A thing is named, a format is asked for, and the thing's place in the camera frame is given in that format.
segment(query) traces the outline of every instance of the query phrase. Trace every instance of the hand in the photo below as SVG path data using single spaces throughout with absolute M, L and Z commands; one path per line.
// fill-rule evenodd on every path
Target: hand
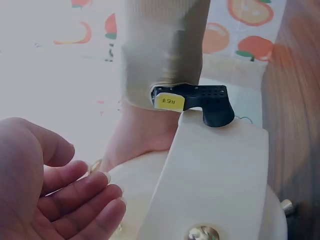
M 69 163 L 74 152 L 26 120 L 0 121 L 0 239 L 109 239 L 126 211 L 122 191 L 101 172 L 77 181 L 88 167 Z

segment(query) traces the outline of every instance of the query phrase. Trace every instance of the fingernail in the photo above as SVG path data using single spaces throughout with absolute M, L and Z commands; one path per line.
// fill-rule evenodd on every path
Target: fingernail
M 124 202 L 125 205 L 127 205 L 127 200 L 123 196 L 119 197 L 118 199 Z
M 103 174 L 106 175 L 106 177 L 108 178 L 108 183 L 110 183 L 110 182 L 111 182 L 111 175 L 110 175 L 110 173 L 104 172 Z
M 125 188 L 124 188 L 123 186 L 118 185 L 118 187 L 121 189 L 122 193 L 124 193 L 124 192 L 125 192 Z

